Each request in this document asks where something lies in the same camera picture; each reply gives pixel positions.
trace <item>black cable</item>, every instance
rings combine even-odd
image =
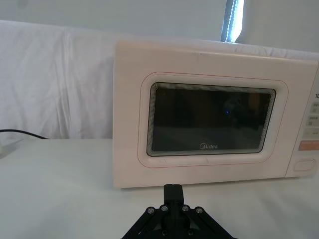
[[[24,134],[31,135],[31,136],[33,136],[33,137],[37,137],[37,138],[41,138],[41,139],[48,139],[48,138],[42,137],[42,136],[40,136],[40,135],[36,135],[36,134],[34,134],[34,133],[30,133],[30,132],[23,131],[23,130],[18,130],[18,129],[0,129],[0,133],[2,133],[2,132],[24,133]]]

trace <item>dark glass window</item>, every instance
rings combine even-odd
[[[147,153],[258,153],[275,95],[273,89],[155,83]]]

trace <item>table surface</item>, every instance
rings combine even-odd
[[[0,156],[1,239],[120,239],[163,188],[115,189],[112,140],[24,140]],[[240,239],[319,238],[319,176],[186,185]]]

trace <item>screw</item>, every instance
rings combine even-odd
[[[202,212],[203,212],[203,209],[202,209],[202,208],[196,208],[196,212],[197,212],[197,213],[202,213]]]
[[[168,210],[168,207],[167,207],[167,206],[162,206],[161,210],[162,210],[163,212],[166,212],[166,211]]]
[[[184,212],[187,212],[187,211],[188,211],[188,206],[184,205],[184,206],[182,206],[181,209],[182,209]]]
[[[163,236],[167,236],[167,235],[168,235],[168,232],[167,232],[166,230],[163,230],[163,231],[161,232],[161,234],[162,234]]]
[[[148,213],[149,213],[149,214],[153,214],[153,213],[154,213],[154,208],[149,208],[149,209],[148,209]]]
[[[187,234],[188,234],[189,236],[192,236],[192,235],[194,235],[194,232],[193,232],[193,230],[189,229],[189,230],[187,231]]]

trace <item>white microwave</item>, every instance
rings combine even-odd
[[[314,174],[317,61],[119,42],[114,186]]]

